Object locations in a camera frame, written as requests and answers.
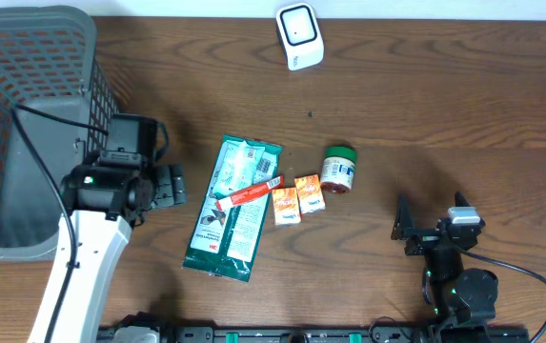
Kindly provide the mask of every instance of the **green lid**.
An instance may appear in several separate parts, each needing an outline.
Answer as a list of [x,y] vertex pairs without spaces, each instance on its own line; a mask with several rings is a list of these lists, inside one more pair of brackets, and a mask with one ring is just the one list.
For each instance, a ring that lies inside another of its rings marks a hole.
[[353,163],[357,164],[357,151],[346,147],[329,147],[326,150],[326,158],[328,157],[342,157],[346,158]]

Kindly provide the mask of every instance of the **wood grain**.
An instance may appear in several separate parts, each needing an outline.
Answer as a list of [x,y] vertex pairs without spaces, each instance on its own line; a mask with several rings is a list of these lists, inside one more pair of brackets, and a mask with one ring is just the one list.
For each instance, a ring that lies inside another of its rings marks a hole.
[[[190,194],[135,230],[103,324],[138,311],[220,326],[430,317],[423,260],[390,240],[399,192],[433,225],[464,191],[488,224],[474,251],[546,276],[546,23],[322,20],[324,61],[289,72],[272,20],[95,22],[107,78],[128,112],[167,125],[166,161],[182,162]],[[318,172],[331,144],[358,150],[351,193],[299,226],[268,215],[249,284],[180,269],[224,132],[282,144],[290,179]],[[495,323],[535,333],[546,288],[464,262],[499,277]],[[50,268],[0,263],[0,341],[27,338]]]

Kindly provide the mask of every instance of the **barcode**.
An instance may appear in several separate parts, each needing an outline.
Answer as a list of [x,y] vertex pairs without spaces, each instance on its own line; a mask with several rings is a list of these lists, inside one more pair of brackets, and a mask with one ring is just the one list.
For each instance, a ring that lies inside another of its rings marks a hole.
[[279,184],[281,183],[281,176],[277,176],[276,178],[274,178],[273,180],[267,182],[266,184],[269,186],[269,190],[279,186]]
[[257,164],[257,169],[260,172],[269,173],[269,167],[271,166],[271,160],[268,160],[266,158],[262,158],[260,162]]

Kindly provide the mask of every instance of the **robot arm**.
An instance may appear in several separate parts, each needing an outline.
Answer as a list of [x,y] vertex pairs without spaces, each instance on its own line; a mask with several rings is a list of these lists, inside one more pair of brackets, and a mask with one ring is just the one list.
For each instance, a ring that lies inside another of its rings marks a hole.
[[[181,170],[153,165],[160,154],[155,150],[159,127],[148,118],[115,115],[106,149],[87,156],[63,179],[63,201],[78,246],[51,342],[95,341],[113,271],[137,220],[143,222],[150,210],[186,202]],[[61,218],[56,256],[30,343],[45,341],[70,253],[69,231]]]

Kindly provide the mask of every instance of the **jar label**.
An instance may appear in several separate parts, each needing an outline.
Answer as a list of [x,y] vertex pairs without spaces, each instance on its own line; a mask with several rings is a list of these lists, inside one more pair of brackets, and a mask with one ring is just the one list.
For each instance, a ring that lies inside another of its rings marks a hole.
[[342,157],[328,157],[323,161],[321,183],[331,182],[351,189],[355,174],[355,163]]

